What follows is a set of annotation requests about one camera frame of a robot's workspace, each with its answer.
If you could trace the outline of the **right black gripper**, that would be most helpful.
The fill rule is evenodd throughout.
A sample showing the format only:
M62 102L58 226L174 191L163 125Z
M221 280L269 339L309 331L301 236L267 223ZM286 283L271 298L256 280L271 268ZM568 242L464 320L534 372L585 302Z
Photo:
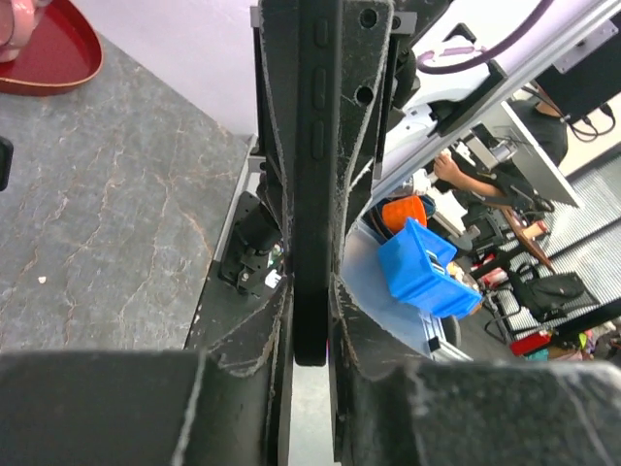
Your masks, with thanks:
M411 40L415 39L420 12L419 4L395 4L391 1L346 1L343 3L342 77L340 123L337 148L336 188L333 195L332 277L342 269L345 240L352 224L369 205L374 178L380 178L385 139L390 131L388 110L382 124L385 135L377 136L378 124L372 122L376 100L385 69L392 22L391 45L386 64L392 76L391 109L403 106L406 94L417 80ZM250 23L254 34L255 58L259 45L265 91L260 91L257 67L258 122L271 123L273 141L268 129L259 129L253 155L267 157L272 146L281 184L280 216L285 245L287 289L295 289L295 161L298 126L298 58L299 3L297 1L261 1L250 6ZM388 74L392 63L394 70Z

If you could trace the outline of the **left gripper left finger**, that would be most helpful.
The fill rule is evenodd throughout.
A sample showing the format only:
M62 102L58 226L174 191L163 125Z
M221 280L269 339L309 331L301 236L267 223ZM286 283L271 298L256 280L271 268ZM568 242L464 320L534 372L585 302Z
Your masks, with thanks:
M5 465L284 465L292 290L211 346L1 357Z

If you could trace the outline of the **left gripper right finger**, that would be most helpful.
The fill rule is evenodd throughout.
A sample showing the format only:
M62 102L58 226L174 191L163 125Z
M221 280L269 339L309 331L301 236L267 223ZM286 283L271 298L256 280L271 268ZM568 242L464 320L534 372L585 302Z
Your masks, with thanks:
M334 455L343 465L616 465L607 362L433 361L330 289Z

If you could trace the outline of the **black smartphone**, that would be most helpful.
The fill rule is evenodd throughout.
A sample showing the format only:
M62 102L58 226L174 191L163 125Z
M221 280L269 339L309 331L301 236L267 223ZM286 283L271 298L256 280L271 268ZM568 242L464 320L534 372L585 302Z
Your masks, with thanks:
M341 1L299 3L292 264L293 345L301 366L326 360L342 16Z

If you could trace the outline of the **black phone stand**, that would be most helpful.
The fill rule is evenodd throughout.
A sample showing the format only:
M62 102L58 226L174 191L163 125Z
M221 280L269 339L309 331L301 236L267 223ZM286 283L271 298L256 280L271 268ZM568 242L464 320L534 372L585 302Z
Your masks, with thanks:
M0 191L4 191L9 183L14 145L7 138L0 137Z

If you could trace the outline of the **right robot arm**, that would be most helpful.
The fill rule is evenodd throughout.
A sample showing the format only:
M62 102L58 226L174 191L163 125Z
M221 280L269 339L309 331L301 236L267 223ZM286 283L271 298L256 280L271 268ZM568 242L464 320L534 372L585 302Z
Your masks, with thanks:
M417 75L439 83L441 99L476 68L488 71L458 97L458 110L439 126L448 136L499 94L507 73L497 57L554 8L541 1L490 48L413 47L448 11L445 1L261 1L252 9L257 64L259 142L267 165L266 201L284 239L280 288L321 294L339 272L343 244L372 188L357 179L375 160L388 112L399 105L394 82L404 59Z

